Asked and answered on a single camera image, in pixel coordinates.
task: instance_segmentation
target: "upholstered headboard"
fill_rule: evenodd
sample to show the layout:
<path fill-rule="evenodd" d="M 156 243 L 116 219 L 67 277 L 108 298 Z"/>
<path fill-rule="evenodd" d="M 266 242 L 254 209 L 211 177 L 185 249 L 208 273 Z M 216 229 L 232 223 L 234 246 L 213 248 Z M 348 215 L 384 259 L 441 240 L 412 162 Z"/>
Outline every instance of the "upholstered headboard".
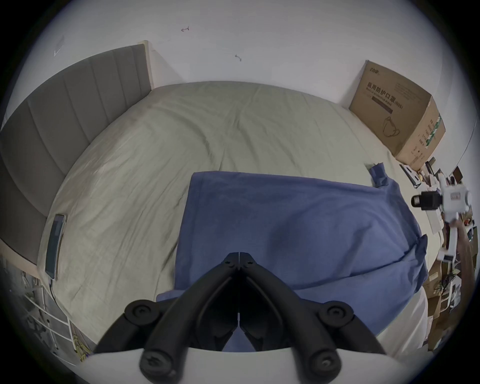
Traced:
<path fill-rule="evenodd" d="M 95 137 L 151 91 L 145 45 L 84 59 L 45 81 L 0 132 L 0 238 L 36 264 L 53 199 Z"/>

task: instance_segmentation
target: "smartphone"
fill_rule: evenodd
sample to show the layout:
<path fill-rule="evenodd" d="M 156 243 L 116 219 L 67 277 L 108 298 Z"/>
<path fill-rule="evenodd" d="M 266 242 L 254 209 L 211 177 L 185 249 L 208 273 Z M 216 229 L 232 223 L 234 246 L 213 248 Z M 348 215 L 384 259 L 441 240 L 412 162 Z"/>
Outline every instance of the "smartphone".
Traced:
<path fill-rule="evenodd" d="M 50 230 L 50 237 L 47 245 L 47 258 L 45 260 L 45 273 L 50 276 L 52 280 L 57 277 L 57 264 L 60 251 L 60 242 L 65 228 L 67 217 L 62 214 L 55 215 L 53 218 L 52 229 Z"/>

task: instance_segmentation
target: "screw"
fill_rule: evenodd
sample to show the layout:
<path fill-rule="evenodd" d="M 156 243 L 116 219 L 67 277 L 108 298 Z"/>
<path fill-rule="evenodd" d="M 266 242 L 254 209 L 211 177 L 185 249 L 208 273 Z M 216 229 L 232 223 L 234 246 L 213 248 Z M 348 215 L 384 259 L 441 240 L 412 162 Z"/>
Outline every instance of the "screw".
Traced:
<path fill-rule="evenodd" d="M 340 307 L 329 308 L 327 313 L 333 317 L 339 317 L 339 318 L 345 317 L 345 311 L 343 310 L 343 308 L 340 308 Z"/>
<path fill-rule="evenodd" d="M 172 370 L 172 361 L 163 352 L 146 351 L 142 356 L 140 369 L 147 374 L 166 376 Z"/>
<path fill-rule="evenodd" d="M 133 310 L 133 315 L 136 317 L 142 317 L 147 313 L 150 313 L 150 308 L 148 308 L 146 305 L 139 305 Z"/>
<path fill-rule="evenodd" d="M 336 359 L 330 351 L 316 354 L 310 363 L 310 369 L 316 375 L 322 376 L 337 368 Z"/>

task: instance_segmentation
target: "blue cloth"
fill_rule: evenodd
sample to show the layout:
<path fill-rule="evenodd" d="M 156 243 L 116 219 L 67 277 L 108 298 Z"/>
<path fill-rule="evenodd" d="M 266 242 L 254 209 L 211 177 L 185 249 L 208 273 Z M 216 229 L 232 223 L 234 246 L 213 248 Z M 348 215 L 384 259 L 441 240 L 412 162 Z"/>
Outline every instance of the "blue cloth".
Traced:
<path fill-rule="evenodd" d="M 177 292 L 170 294 L 190 287 L 228 253 L 248 252 L 300 297 L 344 301 L 374 334 L 380 333 L 428 275 L 427 236 L 383 164 L 370 174 L 376 188 L 300 177 L 194 173 L 180 228 Z M 228 350 L 245 350 L 230 344 Z"/>

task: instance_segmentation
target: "beige bed sheet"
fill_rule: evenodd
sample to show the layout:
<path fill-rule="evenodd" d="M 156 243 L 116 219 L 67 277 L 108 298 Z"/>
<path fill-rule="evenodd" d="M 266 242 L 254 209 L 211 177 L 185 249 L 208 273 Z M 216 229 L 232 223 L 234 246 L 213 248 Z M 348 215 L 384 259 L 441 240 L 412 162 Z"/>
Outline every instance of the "beige bed sheet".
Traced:
<path fill-rule="evenodd" d="M 328 101 L 266 85 L 207 82 L 154 89 L 107 127 L 60 187 L 43 233 L 44 272 L 56 213 L 67 215 L 57 303 L 98 342 L 133 300 L 154 300 L 174 281 L 176 246 L 192 173 L 206 170 L 304 176 L 372 185 L 383 162 L 408 205 L 415 189 L 399 163 L 354 115 Z M 424 212 L 412 210 L 440 241 Z"/>

